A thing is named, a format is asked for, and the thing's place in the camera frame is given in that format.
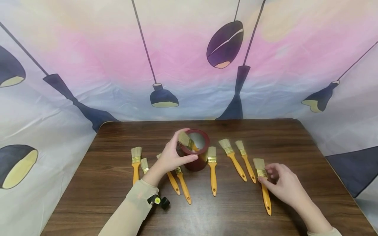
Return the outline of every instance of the blue lamp shade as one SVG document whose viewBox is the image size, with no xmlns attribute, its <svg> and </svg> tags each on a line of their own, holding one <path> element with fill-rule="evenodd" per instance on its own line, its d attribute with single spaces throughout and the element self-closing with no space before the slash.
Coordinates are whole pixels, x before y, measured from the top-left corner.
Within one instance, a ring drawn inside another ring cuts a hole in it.
<svg viewBox="0 0 378 236">
<path fill-rule="evenodd" d="M 240 99 L 240 92 L 250 68 L 251 67 L 249 66 L 238 67 L 234 97 L 223 114 L 216 118 L 216 120 L 239 120 L 243 118 L 243 107 L 242 100 Z"/>
<path fill-rule="evenodd" d="M 51 85 L 54 89 L 60 92 L 63 96 L 73 102 L 73 105 L 77 106 L 81 113 L 90 121 L 92 122 L 92 128 L 94 131 L 98 132 L 101 125 L 106 122 L 116 122 L 119 121 L 114 118 L 109 112 L 101 111 L 98 109 L 90 108 L 79 102 L 68 89 L 67 85 L 64 83 L 62 78 L 58 74 L 51 74 L 46 76 L 43 79 L 49 85 Z"/>
<path fill-rule="evenodd" d="M 312 112 L 322 112 L 327 107 L 328 101 L 331 99 L 333 94 L 333 89 L 340 84 L 340 81 L 333 81 L 328 85 L 328 87 L 311 94 L 305 100 L 302 101 L 302 104 L 310 107 Z"/>
<path fill-rule="evenodd" d="M 26 73 L 21 63 L 0 46 L 0 88 L 19 84 L 25 77 Z"/>
<path fill-rule="evenodd" d="M 170 91 L 163 89 L 161 83 L 152 85 L 154 91 L 150 95 L 151 105 L 154 107 L 176 107 L 178 99 Z"/>
<path fill-rule="evenodd" d="M 38 151 L 28 145 L 0 148 L 0 188 L 10 189 L 29 173 L 38 158 Z"/>
</svg>

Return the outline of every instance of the fabric backdrop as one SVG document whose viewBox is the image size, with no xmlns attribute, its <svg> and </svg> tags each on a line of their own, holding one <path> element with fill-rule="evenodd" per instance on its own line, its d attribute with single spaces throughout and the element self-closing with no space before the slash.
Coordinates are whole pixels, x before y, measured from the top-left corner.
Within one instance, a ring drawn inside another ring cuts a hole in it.
<svg viewBox="0 0 378 236">
<path fill-rule="evenodd" d="M 0 229 L 39 235 L 106 121 L 296 118 L 378 228 L 378 1 L 0 0 Z"/>
</svg>

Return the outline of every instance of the wood grain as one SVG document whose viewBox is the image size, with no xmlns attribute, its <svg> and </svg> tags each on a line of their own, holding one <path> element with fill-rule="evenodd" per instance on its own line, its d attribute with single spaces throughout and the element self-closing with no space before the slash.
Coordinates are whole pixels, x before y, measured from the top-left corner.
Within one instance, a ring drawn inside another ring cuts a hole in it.
<svg viewBox="0 0 378 236">
<path fill-rule="evenodd" d="M 205 131 L 210 146 L 217 147 L 217 196 L 211 193 L 209 167 L 199 172 L 182 167 L 192 205 L 174 192 L 165 176 L 159 188 L 161 196 L 170 200 L 170 208 L 153 208 L 139 235 L 306 235 L 299 216 L 272 194 L 272 216 L 267 215 L 259 184 L 251 179 L 244 182 L 219 147 L 218 140 L 224 138 L 230 139 L 245 171 L 236 140 L 243 141 L 251 160 L 263 158 L 266 164 L 279 162 L 291 168 L 344 236 L 376 235 L 310 135 L 293 119 L 106 123 L 42 235 L 97 235 L 132 187 L 130 149 L 143 147 L 142 156 L 151 166 L 174 131 L 187 127 Z"/>
</svg>

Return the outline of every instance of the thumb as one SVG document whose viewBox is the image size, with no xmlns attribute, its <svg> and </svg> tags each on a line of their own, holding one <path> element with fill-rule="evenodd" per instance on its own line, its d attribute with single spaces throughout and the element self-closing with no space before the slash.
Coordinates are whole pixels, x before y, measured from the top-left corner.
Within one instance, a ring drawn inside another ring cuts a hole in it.
<svg viewBox="0 0 378 236">
<path fill-rule="evenodd" d="M 258 177 L 257 179 L 258 179 L 258 181 L 259 181 L 260 183 L 262 183 L 263 185 L 265 185 L 266 188 L 267 188 L 269 191 L 271 191 L 271 192 L 274 194 L 274 190 L 275 190 L 275 188 L 276 188 L 276 185 L 275 185 L 275 184 L 269 182 L 269 180 L 267 180 L 266 178 L 263 178 L 263 177 Z"/>
<path fill-rule="evenodd" d="M 179 165 L 185 165 L 198 159 L 197 155 L 188 155 L 178 158 Z"/>
</svg>

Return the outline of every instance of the brush holder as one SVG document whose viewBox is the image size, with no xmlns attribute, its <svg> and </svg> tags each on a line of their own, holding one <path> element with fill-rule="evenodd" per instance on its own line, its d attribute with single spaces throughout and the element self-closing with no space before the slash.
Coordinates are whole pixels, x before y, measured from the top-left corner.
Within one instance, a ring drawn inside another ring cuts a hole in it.
<svg viewBox="0 0 378 236">
<path fill-rule="evenodd" d="M 190 171 L 200 171 L 205 168 L 208 163 L 207 150 L 209 148 L 210 139 L 209 136 L 202 130 L 188 130 L 186 134 L 193 140 L 199 151 L 191 151 L 186 146 L 179 144 L 177 146 L 177 153 L 179 156 L 198 155 L 198 159 L 185 164 L 185 168 Z"/>
</svg>

